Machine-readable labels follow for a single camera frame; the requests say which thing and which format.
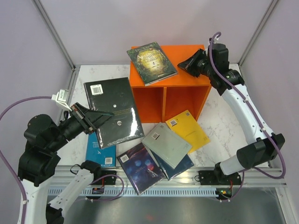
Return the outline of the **black cover book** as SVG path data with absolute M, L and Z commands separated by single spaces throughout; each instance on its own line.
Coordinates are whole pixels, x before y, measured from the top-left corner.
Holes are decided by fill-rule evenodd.
M 84 88 L 91 110 L 114 114 L 96 132 L 101 149 L 144 137 L 128 77 L 86 82 Z

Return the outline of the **teal ocean cover book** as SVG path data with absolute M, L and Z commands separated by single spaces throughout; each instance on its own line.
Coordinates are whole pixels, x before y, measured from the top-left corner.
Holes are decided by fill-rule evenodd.
M 85 159 L 101 165 L 102 168 L 115 167 L 116 146 L 101 149 L 96 133 L 88 136 Z

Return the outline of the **Alice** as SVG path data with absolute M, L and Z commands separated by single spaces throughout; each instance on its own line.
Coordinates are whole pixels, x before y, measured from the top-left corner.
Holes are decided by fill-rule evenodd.
M 177 75 L 178 71 L 157 42 L 127 50 L 145 86 Z

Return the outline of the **yellow book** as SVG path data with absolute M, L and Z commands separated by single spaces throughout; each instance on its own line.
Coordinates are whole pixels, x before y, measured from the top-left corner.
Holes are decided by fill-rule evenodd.
M 210 142 L 210 139 L 188 110 L 166 121 L 167 126 L 192 147 L 188 154 L 195 152 Z

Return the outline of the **grey-green book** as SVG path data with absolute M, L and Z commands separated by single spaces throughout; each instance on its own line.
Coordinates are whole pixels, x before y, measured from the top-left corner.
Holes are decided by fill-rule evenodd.
M 158 123 L 142 140 L 148 147 L 172 169 L 182 161 L 192 145 L 174 133 L 165 123 Z

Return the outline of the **dark blue book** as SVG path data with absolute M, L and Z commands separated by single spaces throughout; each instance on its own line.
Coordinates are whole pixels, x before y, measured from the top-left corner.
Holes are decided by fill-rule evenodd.
M 194 166 L 194 163 L 187 154 L 175 168 L 172 168 L 153 151 L 150 152 L 154 156 L 158 166 L 160 167 L 168 181 Z

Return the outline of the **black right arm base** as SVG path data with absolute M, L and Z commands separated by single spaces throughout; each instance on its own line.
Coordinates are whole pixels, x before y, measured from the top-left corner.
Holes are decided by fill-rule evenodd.
M 194 177 L 195 181 L 199 182 L 202 186 L 219 185 L 219 182 L 213 170 L 200 170 Z

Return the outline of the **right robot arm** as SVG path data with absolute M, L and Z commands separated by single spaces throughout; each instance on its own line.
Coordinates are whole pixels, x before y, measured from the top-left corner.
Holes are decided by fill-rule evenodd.
M 272 179 L 282 179 L 286 173 L 285 161 L 280 152 L 285 143 L 283 134 L 275 134 L 266 124 L 253 104 L 241 74 L 229 67 L 228 49 L 221 43 L 213 43 L 206 50 L 197 50 L 190 58 L 178 64 L 178 67 L 193 77 L 204 75 L 210 84 L 227 102 L 239 121 L 247 145 L 238 149 L 236 154 L 215 165 L 213 177 L 223 184 L 241 171 L 269 162 L 279 157 L 282 173 Z

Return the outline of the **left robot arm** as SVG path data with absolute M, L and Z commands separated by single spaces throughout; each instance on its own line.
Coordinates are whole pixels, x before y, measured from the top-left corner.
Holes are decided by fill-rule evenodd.
M 48 190 L 60 161 L 57 152 L 81 133 L 92 134 L 110 120 L 112 112 L 94 111 L 79 103 L 64 111 L 64 120 L 56 125 L 47 114 L 28 122 L 24 132 L 25 151 L 19 159 L 18 177 L 21 181 L 21 224 L 62 224 L 67 210 L 81 191 L 102 180 L 100 165 L 83 162 L 74 180 L 56 199 L 47 202 Z

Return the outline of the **orange wooden shelf box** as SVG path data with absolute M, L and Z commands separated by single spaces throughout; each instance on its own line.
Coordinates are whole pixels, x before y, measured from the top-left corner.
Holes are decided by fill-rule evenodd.
M 177 71 L 173 77 L 145 86 L 134 65 L 130 65 L 129 81 L 142 123 L 165 122 L 185 110 L 199 118 L 211 90 L 210 81 L 180 68 Z

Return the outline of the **dark galaxy cover book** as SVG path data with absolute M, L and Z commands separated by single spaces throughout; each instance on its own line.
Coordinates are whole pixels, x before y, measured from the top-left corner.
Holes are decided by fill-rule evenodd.
M 117 160 L 137 195 L 141 195 L 165 178 L 142 143 L 117 156 Z

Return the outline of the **left aluminium frame post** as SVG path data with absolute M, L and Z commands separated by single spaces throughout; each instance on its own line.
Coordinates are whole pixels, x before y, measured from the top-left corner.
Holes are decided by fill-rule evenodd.
M 71 68 L 72 71 L 75 70 L 76 66 L 71 59 L 63 41 L 61 40 L 53 22 L 50 19 L 50 16 L 48 15 L 44 5 L 42 4 L 41 0 L 32 0 L 32 3 L 36 7 L 39 15 L 41 16 L 42 20 L 44 21 L 47 29 L 49 30 L 50 34 L 52 35 L 55 43 L 57 44 L 58 48 L 60 49 L 61 53 L 63 54 L 65 60 L 67 61 L 69 67 Z

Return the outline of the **aluminium frame post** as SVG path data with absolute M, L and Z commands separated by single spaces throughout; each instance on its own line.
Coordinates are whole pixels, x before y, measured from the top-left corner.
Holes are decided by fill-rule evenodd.
M 52 35 L 55 43 L 57 44 L 58 48 L 60 49 L 61 53 L 63 54 L 65 60 L 67 61 L 69 67 L 71 68 L 72 71 L 75 70 L 76 66 L 71 59 L 63 41 L 61 40 L 53 22 L 50 19 L 50 16 L 48 15 L 44 5 L 42 4 L 41 0 L 32 0 L 32 3 L 36 7 L 39 15 L 41 16 L 42 20 L 44 21 L 47 29 L 49 30 L 50 34 Z
M 264 12 L 261 20 L 258 23 L 258 26 L 256 27 L 253 35 L 251 36 L 245 50 L 243 51 L 241 58 L 238 61 L 238 66 L 241 67 L 247 56 L 249 55 L 250 51 L 252 50 L 254 44 L 256 43 L 256 41 L 258 40 L 260 34 L 262 33 L 262 31 L 264 30 L 268 20 L 270 19 L 271 15 L 273 14 L 274 10 L 276 9 L 277 5 L 279 4 L 280 0 L 271 0 L 266 11 Z

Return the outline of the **right aluminium frame post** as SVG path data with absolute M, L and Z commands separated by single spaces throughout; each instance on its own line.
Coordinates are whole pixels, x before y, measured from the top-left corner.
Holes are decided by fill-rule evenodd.
M 266 11 L 264 12 L 261 20 L 258 23 L 258 26 L 256 27 L 253 35 L 251 36 L 245 50 L 243 51 L 241 58 L 238 61 L 238 66 L 241 67 L 247 56 L 249 55 L 250 51 L 252 50 L 254 44 L 256 43 L 256 41 L 258 40 L 260 34 L 262 33 L 262 31 L 264 30 L 268 20 L 270 19 L 271 15 L 273 14 L 274 10 L 276 9 L 277 5 L 279 4 L 280 0 L 271 0 Z

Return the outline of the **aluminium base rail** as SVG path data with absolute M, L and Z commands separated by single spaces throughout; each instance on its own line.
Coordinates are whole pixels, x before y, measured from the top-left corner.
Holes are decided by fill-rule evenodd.
M 171 180 L 160 169 L 141 168 L 100 180 L 102 202 L 87 202 L 92 187 L 66 212 L 66 224 L 295 224 L 278 169 L 251 169 L 217 185 L 206 170 L 191 168 Z

